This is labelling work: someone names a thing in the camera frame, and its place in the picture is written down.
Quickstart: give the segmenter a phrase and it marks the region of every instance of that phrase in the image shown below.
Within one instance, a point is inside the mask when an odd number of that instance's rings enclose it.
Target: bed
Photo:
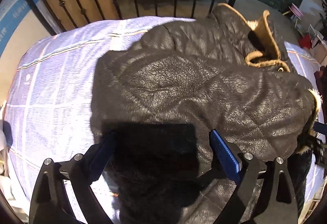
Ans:
[[[139,17],[99,21],[47,37],[33,45],[19,63],[4,116],[9,145],[9,176],[13,194],[29,212],[29,203],[42,162],[70,160],[94,143],[90,130],[91,97],[97,59],[108,50],[126,50],[152,27],[182,20],[170,17]],[[316,88],[313,73],[319,64],[300,47],[285,43],[298,73]],[[307,176],[305,201],[323,183],[324,170],[314,164]],[[67,194],[78,220],[85,223],[70,182]],[[117,187],[106,177],[91,185],[105,212],[119,223]]]

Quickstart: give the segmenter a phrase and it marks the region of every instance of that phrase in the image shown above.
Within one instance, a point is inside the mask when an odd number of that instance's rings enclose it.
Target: wall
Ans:
[[[25,0],[0,4],[0,105],[7,98],[21,57],[35,42],[50,34]]]

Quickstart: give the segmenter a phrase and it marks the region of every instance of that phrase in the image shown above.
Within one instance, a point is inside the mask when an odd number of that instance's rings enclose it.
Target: black leather jacket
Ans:
[[[268,15],[248,22],[218,5],[204,20],[154,27],[99,59],[91,129],[96,142],[109,132],[117,140],[107,172],[119,186],[121,223],[215,221],[235,184],[212,169],[212,129],[261,160],[301,148],[317,103]],[[310,156],[292,165],[298,194]]]

